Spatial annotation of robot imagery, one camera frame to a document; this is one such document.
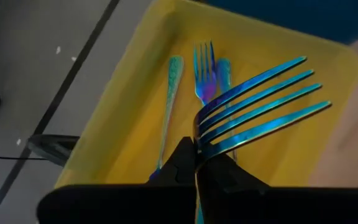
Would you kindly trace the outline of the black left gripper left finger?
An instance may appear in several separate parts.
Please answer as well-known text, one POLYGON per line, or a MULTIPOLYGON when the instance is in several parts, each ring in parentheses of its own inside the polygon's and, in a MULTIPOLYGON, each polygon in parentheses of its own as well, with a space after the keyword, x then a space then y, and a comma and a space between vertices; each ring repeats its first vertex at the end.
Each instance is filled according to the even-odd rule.
POLYGON ((67 185, 37 206, 39 224, 195 224, 195 150, 183 137, 141 184, 67 185))

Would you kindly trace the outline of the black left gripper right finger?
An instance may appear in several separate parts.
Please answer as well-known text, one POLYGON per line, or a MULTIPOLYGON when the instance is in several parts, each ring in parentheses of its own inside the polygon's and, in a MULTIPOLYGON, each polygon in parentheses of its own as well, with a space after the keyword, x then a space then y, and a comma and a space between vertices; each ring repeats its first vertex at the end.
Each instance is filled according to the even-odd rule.
POLYGON ((205 224, 358 224, 358 188, 272 187, 225 154, 197 181, 205 224))

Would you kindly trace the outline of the silver fork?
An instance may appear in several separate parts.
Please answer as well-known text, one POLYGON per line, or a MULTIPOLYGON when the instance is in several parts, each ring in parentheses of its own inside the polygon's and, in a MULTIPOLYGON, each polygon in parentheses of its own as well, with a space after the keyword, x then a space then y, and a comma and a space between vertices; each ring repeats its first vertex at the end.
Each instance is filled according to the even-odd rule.
POLYGON ((268 134, 272 134, 279 129, 286 128, 297 121, 301 121, 306 117, 331 106, 330 101, 322 101, 315 105, 308 106, 279 118, 275 118, 271 121, 267 121, 263 124, 254 126, 253 128, 249 128, 217 143, 213 142, 216 138, 228 133, 230 130, 238 128, 248 121, 256 119, 263 114, 320 89, 322 87, 321 84, 312 84, 253 109, 250 112, 246 112, 235 119, 231 118, 232 115, 242 111, 246 107, 310 77, 314 73, 313 70, 301 72, 294 77, 288 78, 252 96, 249 96, 234 105, 230 104, 233 100, 242 96, 244 93, 305 62, 306 59, 307 58, 305 56, 297 57, 262 72, 231 88, 220 96, 214 96, 214 98, 207 105, 203 106, 201 110, 197 112, 193 123, 193 137, 197 146, 197 170, 200 170, 203 165, 216 156, 234 151, 245 144, 262 138, 268 134))

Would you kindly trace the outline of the iridescent fork with speckled handle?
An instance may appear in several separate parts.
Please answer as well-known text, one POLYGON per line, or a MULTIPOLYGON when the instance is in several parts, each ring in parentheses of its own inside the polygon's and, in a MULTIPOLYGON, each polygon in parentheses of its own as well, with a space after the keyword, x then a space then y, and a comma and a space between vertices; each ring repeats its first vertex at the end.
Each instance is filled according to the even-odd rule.
POLYGON ((167 138, 168 126, 170 122, 175 96, 181 81, 184 70, 184 59, 182 56, 174 55, 168 61, 168 89, 165 105, 165 115, 162 126, 162 137, 160 142, 160 150, 155 171, 150 175, 149 179, 153 179, 160 172, 163 166, 163 155, 165 151, 165 143, 167 138))

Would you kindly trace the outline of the yellow plastic bin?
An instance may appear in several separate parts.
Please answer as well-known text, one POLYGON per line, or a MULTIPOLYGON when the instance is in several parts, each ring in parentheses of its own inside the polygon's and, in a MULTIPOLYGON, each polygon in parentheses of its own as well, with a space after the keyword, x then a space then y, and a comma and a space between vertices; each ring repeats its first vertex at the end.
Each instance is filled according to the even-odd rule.
POLYGON ((162 139, 170 57, 185 66, 170 120, 165 156, 193 134, 201 109, 195 95, 193 47, 212 41, 232 63, 238 85, 294 58, 303 63, 256 88, 262 91, 302 72, 310 76, 261 101, 302 88, 320 89, 236 129, 241 133, 286 114, 330 101, 331 107, 238 149, 239 165, 271 185, 306 185, 358 82, 358 56, 346 45, 302 34, 189 0, 156 0, 145 12, 77 142, 57 187, 145 182, 162 139))

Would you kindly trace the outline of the blue plastic bin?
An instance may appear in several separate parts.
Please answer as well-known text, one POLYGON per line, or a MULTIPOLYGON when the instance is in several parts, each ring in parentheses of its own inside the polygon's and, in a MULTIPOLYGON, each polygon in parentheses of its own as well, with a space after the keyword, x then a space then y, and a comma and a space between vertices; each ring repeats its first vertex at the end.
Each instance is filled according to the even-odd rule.
POLYGON ((203 0, 214 7, 343 44, 358 40, 358 0, 203 0))

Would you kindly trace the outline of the black table bracket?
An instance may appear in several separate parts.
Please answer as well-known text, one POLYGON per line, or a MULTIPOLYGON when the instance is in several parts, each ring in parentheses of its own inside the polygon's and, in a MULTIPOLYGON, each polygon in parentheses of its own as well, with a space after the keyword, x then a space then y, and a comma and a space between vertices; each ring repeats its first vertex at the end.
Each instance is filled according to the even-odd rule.
POLYGON ((79 136, 35 134, 27 140, 25 148, 64 167, 79 139, 79 136))

